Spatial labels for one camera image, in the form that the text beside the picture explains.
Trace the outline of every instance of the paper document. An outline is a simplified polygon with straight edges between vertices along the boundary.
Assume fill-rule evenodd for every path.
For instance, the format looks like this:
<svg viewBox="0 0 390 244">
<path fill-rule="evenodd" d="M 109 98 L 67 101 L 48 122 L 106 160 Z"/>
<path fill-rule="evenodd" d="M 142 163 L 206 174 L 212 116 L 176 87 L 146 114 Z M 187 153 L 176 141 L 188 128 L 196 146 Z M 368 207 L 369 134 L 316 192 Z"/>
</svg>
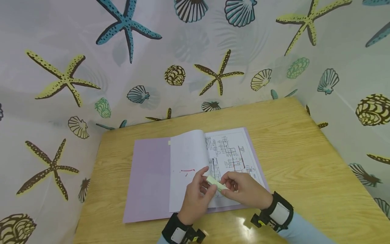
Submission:
<svg viewBox="0 0 390 244">
<path fill-rule="evenodd" d="M 195 173 L 209 166 L 206 176 L 217 181 L 228 171 L 248 173 L 264 186 L 263 179 L 251 150 L 244 128 L 204 133 L 193 130 L 170 140 L 170 194 L 169 212 L 180 211 L 186 187 Z M 209 208 L 237 205 L 219 192 Z"/>
</svg>

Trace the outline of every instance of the human hand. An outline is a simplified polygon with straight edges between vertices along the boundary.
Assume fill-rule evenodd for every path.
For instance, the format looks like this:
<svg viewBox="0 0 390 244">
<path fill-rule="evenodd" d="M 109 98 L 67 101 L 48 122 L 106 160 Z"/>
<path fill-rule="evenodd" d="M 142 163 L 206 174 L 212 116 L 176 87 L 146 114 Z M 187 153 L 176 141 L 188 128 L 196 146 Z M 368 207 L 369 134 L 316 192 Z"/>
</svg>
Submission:
<svg viewBox="0 0 390 244">
<path fill-rule="evenodd" d="M 272 194 L 247 173 L 226 172 L 220 183 L 229 189 L 222 190 L 222 195 L 246 206 L 263 210 L 272 203 Z"/>
<path fill-rule="evenodd" d="M 203 176 L 208 170 L 209 167 L 206 166 L 196 172 L 192 182 L 187 185 L 183 205 L 177 214 L 180 222 L 185 225 L 193 224 L 206 213 L 209 203 L 217 191 L 217 186 L 209 185 L 206 181 L 207 177 Z"/>
</svg>

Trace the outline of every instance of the wooden table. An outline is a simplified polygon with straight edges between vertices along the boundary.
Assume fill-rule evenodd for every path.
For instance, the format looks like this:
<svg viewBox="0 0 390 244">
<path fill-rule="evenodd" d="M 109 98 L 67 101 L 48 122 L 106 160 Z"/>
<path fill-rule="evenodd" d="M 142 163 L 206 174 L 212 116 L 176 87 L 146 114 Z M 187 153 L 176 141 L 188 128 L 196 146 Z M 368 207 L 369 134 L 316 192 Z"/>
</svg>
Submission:
<svg viewBox="0 0 390 244">
<path fill-rule="evenodd" d="M 106 132 L 74 243 L 156 243 L 167 219 L 123 224 L 134 140 L 247 127 L 271 190 L 336 243 L 387 243 L 390 221 L 295 98 Z M 203 243 L 285 243 L 249 221 L 255 209 L 205 215 Z"/>
</svg>

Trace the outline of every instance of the circuit diagram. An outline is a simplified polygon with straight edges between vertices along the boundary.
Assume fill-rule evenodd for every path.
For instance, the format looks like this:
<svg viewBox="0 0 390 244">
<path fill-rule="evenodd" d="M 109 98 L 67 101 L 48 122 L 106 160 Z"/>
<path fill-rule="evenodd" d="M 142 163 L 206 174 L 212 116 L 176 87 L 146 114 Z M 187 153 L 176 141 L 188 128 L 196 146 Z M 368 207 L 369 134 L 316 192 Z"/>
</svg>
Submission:
<svg viewBox="0 0 390 244">
<path fill-rule="evenodd" d="M 214 179 L 220 181 L 223 174 L 235 171 L 250 174 L 252 178 L 261 183 L 261 176 L 244 133 L 215 135 L 215 132 L 212 132 L 206 133 L 205 139 L 210 174 Z"/>
</svg>

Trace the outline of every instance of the purple folder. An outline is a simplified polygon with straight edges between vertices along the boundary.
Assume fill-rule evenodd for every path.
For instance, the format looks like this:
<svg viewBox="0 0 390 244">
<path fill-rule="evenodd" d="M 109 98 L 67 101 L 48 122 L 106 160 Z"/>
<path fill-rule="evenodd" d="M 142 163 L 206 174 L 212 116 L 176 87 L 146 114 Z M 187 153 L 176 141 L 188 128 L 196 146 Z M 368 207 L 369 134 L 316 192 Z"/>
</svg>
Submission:
<svg viewBox="0 0 390 244">
<path fill-rule="evenodd" d="M 246 128 L 253 155 L 259 167 L 265 188 L 269 191 L 264 173 Z M 123 223 L 170 218 L 170 137 L 137 140 L 134 143 L 133 163 L 127 191 Z M 233 205 L 209 208 L 208 213 L 246 208 Z"/>
</svg>

